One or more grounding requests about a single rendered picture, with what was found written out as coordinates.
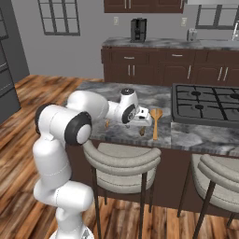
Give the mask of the dark brown wall cupboards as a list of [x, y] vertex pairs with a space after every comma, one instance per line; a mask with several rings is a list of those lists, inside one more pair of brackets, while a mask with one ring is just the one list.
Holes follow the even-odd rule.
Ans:
[[104, 0], [105, 13], [182, 13], [184, 0]]

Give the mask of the black gas hob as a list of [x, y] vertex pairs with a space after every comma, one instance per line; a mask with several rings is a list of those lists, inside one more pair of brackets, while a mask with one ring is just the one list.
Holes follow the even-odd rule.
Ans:
[[172, 120], [239, 129], [239, 88], [172, 85]]

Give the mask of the wooden spatula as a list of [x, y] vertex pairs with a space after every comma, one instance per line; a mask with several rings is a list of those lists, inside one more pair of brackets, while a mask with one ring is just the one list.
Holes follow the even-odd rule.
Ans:
[[153, 108], [150, 110], [150, 116], [154, 120], [153, 139], [158, 139], [158, 120], [162, 117], [162, 110], [159, 108]]

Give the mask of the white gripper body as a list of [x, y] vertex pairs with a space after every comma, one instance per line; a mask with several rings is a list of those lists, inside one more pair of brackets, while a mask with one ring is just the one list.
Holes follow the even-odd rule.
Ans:
[[141, 108], [135, 115], [135, 120], [140, 126], [150, 126], [152, 124], [152, 117], [147, 108]]

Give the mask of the dark brown island cabinet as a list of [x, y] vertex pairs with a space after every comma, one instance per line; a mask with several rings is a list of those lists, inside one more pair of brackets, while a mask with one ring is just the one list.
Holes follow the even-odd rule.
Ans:
[[[92, 186], [91, 166], [86, 160], [82, 146], [66, 146], [72, 168], [73, 181]], [[191, 152], [179, 149], [160, 148], [161, 162], [154, 180], [153, 205], [178, 209], [184, 187]], [[192, 176], [188, 184], [183, 210], [200, 213], [203, 200], [198, 195]]]

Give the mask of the dark brown base cupboards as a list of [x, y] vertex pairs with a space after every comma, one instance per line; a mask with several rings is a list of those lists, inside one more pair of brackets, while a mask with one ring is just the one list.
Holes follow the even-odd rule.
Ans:
[[239, 50], [104, 47], [106, 82], [239, 87]]

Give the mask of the silver tap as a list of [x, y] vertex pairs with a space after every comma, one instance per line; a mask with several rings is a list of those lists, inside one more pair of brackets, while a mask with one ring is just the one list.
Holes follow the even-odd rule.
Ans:
[[233, 33], [232, 33], [232, 41], [237, 37], [239, 36], [239, 30], [237, 29], [239, 27], [239, 21], [236, 22], [235, 26], [234, 26], [234, 30], [233, 30]]

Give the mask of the beige stool with dark legs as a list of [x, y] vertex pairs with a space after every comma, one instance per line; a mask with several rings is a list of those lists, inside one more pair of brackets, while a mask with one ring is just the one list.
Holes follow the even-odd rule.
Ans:
[[180, 217], [185, 201], [190, 175], [192, 175], [198, 195], [203, 200], [192, 239], [198, 238], [204, 216], [210, 204], [231, 213], [227, 222], [227, 226], [230, 226], [234, 217], [239, 215], [239, 159], [209, 154], [192, 154], [177, 209], [178, 217]]
[[161, 151], [158, 148], [140, 148], [100, 143], [98, 148], [91, 140], [83, 145], [86, 160], [91, 165], [92, 188], [96, 211], [98, 237], [102, 239], [99, 215], [98, 188], [118, 194], [140, 194], [138, 239], [142, 239], [146, 191], [150, 190], [149, 207], [152, 207], [154, 179]]

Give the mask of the dark grey tall appliance unit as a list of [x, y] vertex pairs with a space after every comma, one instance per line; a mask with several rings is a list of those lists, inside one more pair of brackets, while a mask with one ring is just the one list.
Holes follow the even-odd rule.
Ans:
[[29, 75], [11, 0], [0, 0], [0, 124], [21, 109], [15, 84]]

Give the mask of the dark framed window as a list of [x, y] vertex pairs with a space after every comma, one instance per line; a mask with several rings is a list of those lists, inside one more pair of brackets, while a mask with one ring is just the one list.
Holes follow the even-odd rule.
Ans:
[[37, 0], [45, 35], [80, 35], [77, 0]]
[[232, 30], [239, 21], [239, 5], [199, 5], [196, 29]]

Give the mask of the black coffee machine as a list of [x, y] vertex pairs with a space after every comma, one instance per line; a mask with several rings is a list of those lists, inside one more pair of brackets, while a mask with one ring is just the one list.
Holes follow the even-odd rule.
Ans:
[[131, 41], [144, 42], [147, 37], [147, 19], [137, 18], [131, 20]]

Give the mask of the silver toaster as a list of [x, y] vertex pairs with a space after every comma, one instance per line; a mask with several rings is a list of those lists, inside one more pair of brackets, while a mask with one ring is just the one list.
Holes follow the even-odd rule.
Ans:
[[187, 31], [187, 41], [194, 42], [197, 40], [197, 30], [193, 28], [189, 28]]

